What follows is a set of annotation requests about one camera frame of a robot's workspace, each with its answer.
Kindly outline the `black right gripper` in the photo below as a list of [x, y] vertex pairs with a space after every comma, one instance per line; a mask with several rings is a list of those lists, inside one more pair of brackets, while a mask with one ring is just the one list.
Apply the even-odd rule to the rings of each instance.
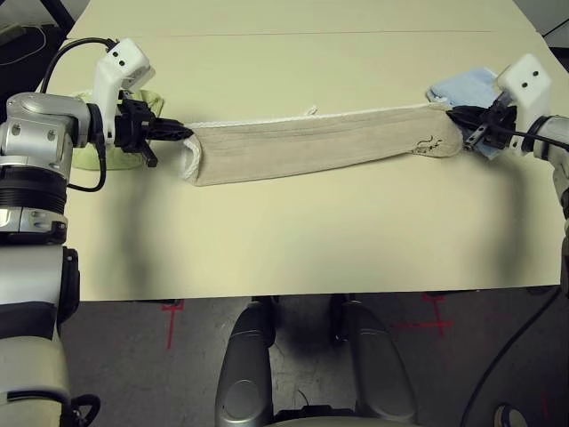
[[510, 133], [516, 127], [517, 107], [465, 105], [453, 107], [446, 114], [457, 126], [469, 130], [465, 140], [467, 149], [497, 151], [509, 145]]

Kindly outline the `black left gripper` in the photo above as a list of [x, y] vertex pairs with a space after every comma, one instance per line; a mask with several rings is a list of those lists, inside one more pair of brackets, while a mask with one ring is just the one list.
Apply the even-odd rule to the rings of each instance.
[[147, 167], [156, 167], [158, 163], [148, 144], [148, 129], [152, 124], [154, 141], [183, 141], [192, 135], [192, 131], [182, 122], [156, 119], [143, 101], [122, 99], [118, 111], [115, 117], [115, 146], [124, 153], [142, 155]]

